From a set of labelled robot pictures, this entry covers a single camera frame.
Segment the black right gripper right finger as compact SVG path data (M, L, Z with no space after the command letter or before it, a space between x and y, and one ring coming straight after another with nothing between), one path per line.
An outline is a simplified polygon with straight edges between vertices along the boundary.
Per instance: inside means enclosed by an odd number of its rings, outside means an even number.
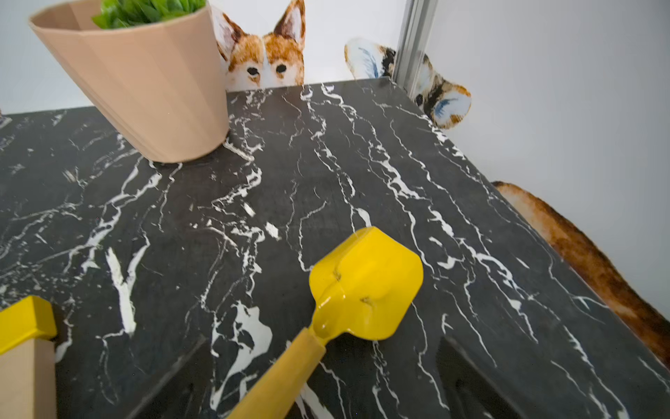
M441 339L436 366L451 418L478 418L484 413L493 418L523 418L523 411L485 376L454 339Z

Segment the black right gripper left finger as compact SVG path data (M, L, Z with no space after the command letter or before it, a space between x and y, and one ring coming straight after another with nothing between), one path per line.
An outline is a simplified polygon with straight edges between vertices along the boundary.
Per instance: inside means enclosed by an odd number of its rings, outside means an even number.
M197 418L211 369L209 342L199 336L188 351L125 403L125 418Z

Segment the yellow block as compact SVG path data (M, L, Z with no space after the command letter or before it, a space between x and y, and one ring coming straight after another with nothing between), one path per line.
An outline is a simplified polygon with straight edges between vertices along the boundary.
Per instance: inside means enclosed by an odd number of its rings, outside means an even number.
M51 340L58 335L52 304L37 296L28 296L3 309L0 314L0 354L27 340Z

